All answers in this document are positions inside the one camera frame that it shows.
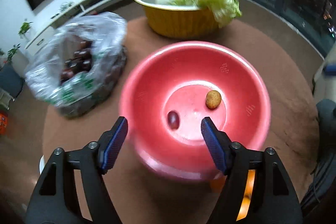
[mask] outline cabinet drawer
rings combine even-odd
[[[42,49],[48,40],[55,34],[53,27],[46,28],[34,41],[27,47],[27,52],[34,56],[40,49]]]

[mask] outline orange object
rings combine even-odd
[[[250,207],[251,200],[249,198],[243,198],[243,201],[241,202],[241,207],[237,216],[237,220],[241,220],[247,216],[247,212]]]
[[[245,186],[244,197],[251,198],[255,179],[255,170],[249,170]]]
[[[226,176],[222,176],[218,179],[210,180],[210,187],[213,193],[220,193],[223,189]]]
[[[226,180],[226,176],[220,177],[218,179],[210,180],[210,187],[211,187],[212,192],[220,193],[225,184],[225,180]],[[239,214],[237,216],[237,221],[247,216],[247,212],[250,207],[251,196],[253,192],[254,180],[255,180],[255,170],[249,170],[247,174],[244,198],[243,198],[243,201],[241,202],[241,207],[239,210]]]
[[[7,115],[0,113],[0,135],[6,132],[7,127]]]

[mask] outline bowl rim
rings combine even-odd
[[[177,5],[163,5],[163,4],[154,4],[154,3],[148,3],[142,0],[134,0],[135,2],[152,8],[157,8],[160,10],[171,10],[171,11],[193,11],[193,10],[205,10],[201,9],[197,6],[177,6]]]
[[[129,98],[134,93],[135,89],[135,85],[133,85],[133,83],[137,82],[140,79],[146,68],[148,68],[151,65],[152,61],[156,59],[158,56],[182,47],[206,47],[210,49],[219,50],[221,52],[231,55],[233,58],[240,61],[240,63],[242,63],[247,68],[247,72],[251,75],[253,81],[257,86],[257,91],[259,93],[261,104],[261,119],[259,121],[254,136],[252,137],[249,144],[246,145],[246,148],[252,150],[260,150],[268,135],[271,120],[271,103],[266,85],[262,80],[260,74],[257,72],[257,70],[244,57],[242,57],[240,54],[234,52],[233,50],[227,47],[215,43],[204,41],[176,42],[164,46],[149,54],[135,66],[135,68],[130,72],[127,80],[125,81],[119,101],[119,114],[121,116],[129,118],[130,120],[133,120],[133,115],[131,114],[131,110],[129,108],[130,105]],[[133,132],[132,122],[129,121],[128,124],[129,124],[129,132]]]

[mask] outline plant pot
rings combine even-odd
[[[35,36],[35,30],[30,27],[30,29],[24,34],[24,37],[26,38],[27,42],[29,42],[30,40],[32,40]]]

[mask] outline yellow bowl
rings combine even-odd
[[[218,29],[218,22],[208,8],[159,5],[155,0],[135,1],[143,6],[149,26],[165,37],[189,39]]]

